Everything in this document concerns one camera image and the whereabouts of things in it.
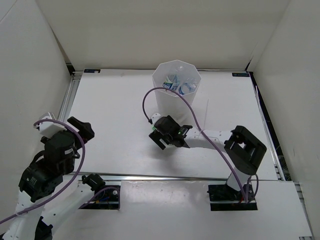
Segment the clear bottle blue label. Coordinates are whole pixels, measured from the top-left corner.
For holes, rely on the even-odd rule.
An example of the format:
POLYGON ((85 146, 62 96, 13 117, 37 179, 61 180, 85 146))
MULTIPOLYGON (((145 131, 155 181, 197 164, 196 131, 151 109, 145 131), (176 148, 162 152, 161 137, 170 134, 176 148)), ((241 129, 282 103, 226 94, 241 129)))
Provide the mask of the clear bottle blue label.
POLYGON ((180 95, 187 95, 195 92, 198 87, 198 82, 194 78, 188 78, 178 88, 180 95))

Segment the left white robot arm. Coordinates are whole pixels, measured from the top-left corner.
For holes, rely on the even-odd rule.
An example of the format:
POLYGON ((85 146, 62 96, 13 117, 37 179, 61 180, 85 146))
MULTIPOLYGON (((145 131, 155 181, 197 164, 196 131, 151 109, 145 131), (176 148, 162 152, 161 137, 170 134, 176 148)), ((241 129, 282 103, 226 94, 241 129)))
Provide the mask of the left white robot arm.
POLYGON ((2 240, 50 240, 54 231, 75 210, 105 194, 105 183, 96 173, 82 176, 82 185, 51 211, 45 206, 66 190, 77 178, 86 155, 86 143, 95 137, 89 122, 70 117, 66 123, 50 113, 34 123, 41 134, 44 149, 23 171, 18 184, 15 213, 1 223, 11 221, 1 234, 2 240))

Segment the clear bottle white green label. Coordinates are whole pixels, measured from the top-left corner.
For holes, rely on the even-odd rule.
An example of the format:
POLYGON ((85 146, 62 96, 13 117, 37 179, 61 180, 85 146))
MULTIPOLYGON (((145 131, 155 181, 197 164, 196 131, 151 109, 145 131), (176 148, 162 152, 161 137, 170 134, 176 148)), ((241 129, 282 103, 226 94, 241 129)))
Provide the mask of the clear bottle white green label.
POLYGON ((173 91, 177 91, 178 87, 180 85, 180 79, 177 74, 168 74, 164 82, 162 84, 163 88, 170 89, 173 91))

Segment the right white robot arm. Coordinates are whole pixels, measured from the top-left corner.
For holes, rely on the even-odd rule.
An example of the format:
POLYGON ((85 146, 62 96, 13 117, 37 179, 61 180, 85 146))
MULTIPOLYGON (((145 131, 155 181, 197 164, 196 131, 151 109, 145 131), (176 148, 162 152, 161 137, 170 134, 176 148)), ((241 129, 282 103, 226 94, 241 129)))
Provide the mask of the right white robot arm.
POLYGON ((267 152, 267 147, 246 127, 237 125, 231 131, 199 130, 191 125, 179 125, 171 116, 155 113, 151 117, 152 133, 149 137, 163 150, 172 145, 177 148, 202 148, 222 153, 231 174, 224 193, 230 200, 238 199, 251 176, 256 175, 267 152))

